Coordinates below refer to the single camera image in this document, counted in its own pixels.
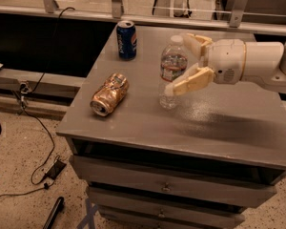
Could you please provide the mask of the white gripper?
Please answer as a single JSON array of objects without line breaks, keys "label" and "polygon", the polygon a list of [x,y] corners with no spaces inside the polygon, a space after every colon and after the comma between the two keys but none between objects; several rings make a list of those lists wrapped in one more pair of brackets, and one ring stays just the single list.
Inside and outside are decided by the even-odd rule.
[{"label": "white gripper", "polygon": [[206,53],[204,65],[208,67],[190,67],[165,87],[164,95],[176,96],[198,91],[211,82],[234,85],[240,80],[245,62],[243,41],[221,39],[213,43],[210,37],[192,33],[181,33],[181,37],[184,46],[196,59],[200,60]]}]

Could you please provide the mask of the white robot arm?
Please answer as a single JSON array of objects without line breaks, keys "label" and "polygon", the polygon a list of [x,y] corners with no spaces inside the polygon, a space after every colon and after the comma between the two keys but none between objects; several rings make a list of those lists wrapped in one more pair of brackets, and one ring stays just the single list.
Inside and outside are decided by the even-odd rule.
[{"label": "white robot arm", "polygon": [[210,83],[253,82],[259,87],[286,93],[286,42],[244,42],[184,33],[184,46],[198,62],[165,87],[164,95],[183,95]]}]

